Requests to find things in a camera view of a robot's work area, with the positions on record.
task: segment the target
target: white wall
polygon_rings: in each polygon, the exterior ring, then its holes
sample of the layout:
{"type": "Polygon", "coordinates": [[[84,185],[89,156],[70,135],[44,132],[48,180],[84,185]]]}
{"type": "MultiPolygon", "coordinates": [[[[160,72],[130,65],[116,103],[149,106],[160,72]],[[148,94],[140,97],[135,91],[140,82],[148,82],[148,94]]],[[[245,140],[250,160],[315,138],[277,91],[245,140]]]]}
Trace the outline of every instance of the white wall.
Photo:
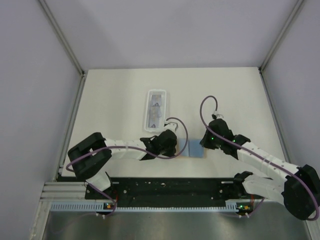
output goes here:
{"type": "Polygon", "coordinates": [[[36,0],[2,0],[0,31],[0,238],[24,240],[80,77],[36,0]]]}
{"type": "Polygon", "coordinates": [[[47,0],[85,69],[260,66],[297,0],[47,0]]]}
{"type": "Polygon", "coordinates": [[[320,1],[308,0],[265,76],[294,162],[320,173],[320,1]]]}

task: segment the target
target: wire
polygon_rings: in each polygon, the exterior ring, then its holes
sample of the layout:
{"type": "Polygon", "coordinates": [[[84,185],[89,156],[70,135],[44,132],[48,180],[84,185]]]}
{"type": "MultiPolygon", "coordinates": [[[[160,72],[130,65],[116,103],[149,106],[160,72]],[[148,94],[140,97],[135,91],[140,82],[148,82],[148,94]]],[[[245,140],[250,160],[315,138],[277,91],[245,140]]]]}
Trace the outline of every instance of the wire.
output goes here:
{"type": "Polygon", "coordinates": [[[225,141],[225,142],[228,143],[228,144],[231,144],[231,145],[233,145],[233,146],[236,146],[237,148],[240,148],[240,149],[243,149],[243,150],[247,151],[248,153],[254,155],[254,156],[257,157],[258,159],[261,159],[262,161],[266,162],[267,164],[270,164],[271,166],[273,166],[273,167],[275,167],[275,168],[278,168],[278,169],[280,169],[281,171],[285,172],[286,174],[288,174],[288,175],[292,176],[293,178],[295,178],[295,179],[305,188],[305,190],[307,191],[307,193],[308,193],[309,196],[311,197],[311,200],[312,200],[312,202],[313,202],[313,204],[314,204],[314,207],[315,207],[315,216],[314,216],[313,218],[308,218],[307,220],[308,220],[308,221],[316,221],[316,220],[319,218],[319,214],[320,214],[320,213],[319,213],[319,208],[318,208],[318,203],[317,203],[317,200],[316,200],[315,196],[314,196],[313,193],[311,192],[310,188],[305,184],[304,181],[302,181],[299,177],[297,177],[296,175],[294,175],[293,173],[291,173],[291,172],[288,171],[287,169],[285,169],[285,168],[283,168],[283,167],[281,167],[281,166],[279,166],[279,165],[277,165],[277,164],[275,164],[275,163],[273,163],[273,162],[265,159],[264,157],[260,156],[259,154],[255,153],[254,151],[251,151],[250,149],[248,149],[248,148],[246,148],[246,147],[244,147],[244,146],[241,146],[241,145],[239,145],[239,144],[236,144],[236,143],[234,143],[233,141],[230,141],[230,140],[224,138],[223,136],[215,133],[215,132],[206,124],[206,122],[205,122],[205,120],[204,120],[204,117],[203,117],[203,114],[202,114],[202,108],[203,108],[203,105],[204,105],[205,101],[206,101],[207,99],[209,99],[209,98],[214,98],[214,100],[217,101],[217,99],[216,99],[214,96],[211,96],[211,95],[210,95],[210,96],[205,97],[205,98],[202,100],[202,102],[201,102],[201,105],[200,105],[200,118],[201,118],[201,121],[202,121],[203,125],[205,126],[205,128],[206,128],[210,133],[212,133],[213,135],[215,135],[217,138],[225,141]]]}
{"type": "Polygon", "coordinates": [[[218,99],[215,96],[209,95],[209,96],[207,96],[205,98],[205,100],[207,100],[209,98],[214,99],[214,101],[215,101],[215,111],[218,111],[218,99]]]}
{"type": "Polygon", "coordinates": [[[254,214],[262,205],[262,203],[264,202],[265,198],[262,198],[261,201],[256,205],[255,209],[253,209],[252,212],[246,214],[246,215],[239,215],[236,212],[233,212],[233,214],[225,214],[225,213],[221,213],[221,215],[226,216],[226,217],[232,217],[232,218],[242,218],[244,216],[247,216],[247,218],[251,217],[252,214],[254,214]]]}
{"type": "Polygon", "coordinates": [[[111,200],[111,202],[113,203],[114,207],[112,209],[112,212],[110,212],[107,216],[110,216],[112,214],[114,214],[116,208],[117,208],[117,202],[110,197],[108,194],[104,193],[103,191],[100,191],[98,188],[96,188],[94,185],[92,185],[91,183],[88,183],[88,185],[93,188],[95,191],[97,191],[98,193],[100,193],[101,195],[103,195],[104,197],[106,197],[107,199],[111,200]]]}
{"type": "Polygon", "coordinates": [[[186,125],[179,118],[177,118],[177,117],[169,117],[166,120],[170,120],[170,119],[174,119],[174,120],[179,121],[182,124],[182,126],[184,128],[184,131],[185,131],[185,144],[184,144],[182,150],[178,154],[176,154],[174,156],[170,156],[170,157],[158,156],[158,155],[153,154],[152,152],[149,152],[149,151],[147,151],[145,149],[142,149],[142,148],[139,148],[139,147],[136,147],[136,146],[105,146],[105,147],[96,149],[94,151],[91,151],[91,152],[89,152],[89,153],[87,153],[85,155],[82,155],[82,156],[78,157],[77,159],[71,161],[70,163],[68,163],[66,165],[65,169],[68,170],[69,172],[74,172],[70,168],[71,165],[73,165],[73,164],[81,161],[82,159],[85,159],[85,158],[87,158],[87,157],[89,157],[89,156],[91,156],[93,154],[96,154],[96,153],[98,153],[98,152],[100,152],[102,150],[107,150],[107,149],[127,149],[128,148],[128,149],[134,149],[134,150],[142,151],[142,152],[144,152],[146,154],[149,154],[149,155],[151,155],[151,156],[153,156],[155,158],[158,158],[158,159],[174,159],[174,158],[178,157],[179,155],[181,155],[184,152],[184,150],[186,149],[186,147],[188,145],[188,141],[189,141],[189,134],[188,134],[188,130],[187,130],[186,125]]]}
{"type": "Polygon", "coordinates": [[[255,204],[255,196],[251,194],[251,205],[253,206],[255,204]]]}

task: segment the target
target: white cable tray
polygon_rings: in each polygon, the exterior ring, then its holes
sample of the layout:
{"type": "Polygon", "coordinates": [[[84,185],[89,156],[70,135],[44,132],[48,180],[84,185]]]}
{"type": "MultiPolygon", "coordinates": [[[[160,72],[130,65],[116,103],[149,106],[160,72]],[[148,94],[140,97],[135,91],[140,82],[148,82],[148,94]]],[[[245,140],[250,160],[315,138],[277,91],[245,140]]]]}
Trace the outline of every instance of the white cable tray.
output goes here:
{"type": "MultiPolygon", "coordinates": [[[[117,207],[116,212],[123,213],[148,213],[148,212],[182,212],[182,213],[203,213],[203,212],[238,212],[235,202],[226,202],[226,206],[217,207],[117,207]]],[[[111,212],[104,209],[103,202],[53,202],[52,212],[111,212]]]]}

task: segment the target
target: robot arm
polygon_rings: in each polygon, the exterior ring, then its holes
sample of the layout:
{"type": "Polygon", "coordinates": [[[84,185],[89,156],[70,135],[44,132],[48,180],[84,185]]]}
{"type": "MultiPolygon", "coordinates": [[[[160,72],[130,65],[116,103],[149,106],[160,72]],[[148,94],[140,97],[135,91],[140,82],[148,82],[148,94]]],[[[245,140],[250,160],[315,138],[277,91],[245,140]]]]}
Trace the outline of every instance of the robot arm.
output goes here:
{"type": "Polygon", "coordinates": [[[69,170],[72,165],[78,180],[87,181],[103,192],[112,185],[104,168],[108,160],[150,160],[158,155],[173,157],[176,153],[177,129],[177,123],[169,122],[159,136],[131,141],[105,139],[100,132],[95,132],[68,151],[71,161],[81,161],[71,162],[66,168],[69,170]]]}
{"type": "Polygon", "coordinates": [[[251,172],[237,174],[234,182],[242,184],[247,194],[260,195],[278,202],[296,218],[306,220],[316,209],[310,194],[298,181],[299,178],[311,190],[317,205],[320,205],[320,179],[314,168],[309,165],[299,167],[270,155],[253,144],[249,138],[240,134],[233,135],[221,118],[215,117],[208,127],[228,141],[206,130],[200,142],[204,148],[221,149],[225,154],[250,164],[269,177],[259,177],[251,172]]]}

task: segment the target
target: blue sponge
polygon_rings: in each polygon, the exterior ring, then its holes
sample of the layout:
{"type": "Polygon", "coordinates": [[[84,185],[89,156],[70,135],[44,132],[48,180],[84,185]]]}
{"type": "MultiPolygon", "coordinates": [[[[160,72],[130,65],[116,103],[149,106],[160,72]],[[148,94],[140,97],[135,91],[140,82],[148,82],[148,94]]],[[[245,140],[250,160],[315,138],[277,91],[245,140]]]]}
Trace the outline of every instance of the blue sponge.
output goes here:
{"type": "MultiPolygon", "coordinates": [[[[200,145],[200,141],[200,139],[189,139],[188,143],[186,144],[185,150],[181,153],[180,156],[191,158],[203,158],[205,155],[205,149],[200,145]]],[[[185,138],[178,138],[179,151],[181,151],[185,143],[185,138]]]]}
{"type": "MultiPolygon", "coordinates": [[[[179,151],[182,150],[184,145],[186,144],[186,139],[185,138],[178,138],[178,145],[179,145],[179,151]]],[[[185,150],[181,153],[182,157],[189,157],[189,143],[187,142],[185,150]]]]}
{"type": "Polygon", "coordinates": [[[205,155],[205,149],[200,145],[201,139],[189,140],[189,157],[191,158],[203,158],[205,155]]]}

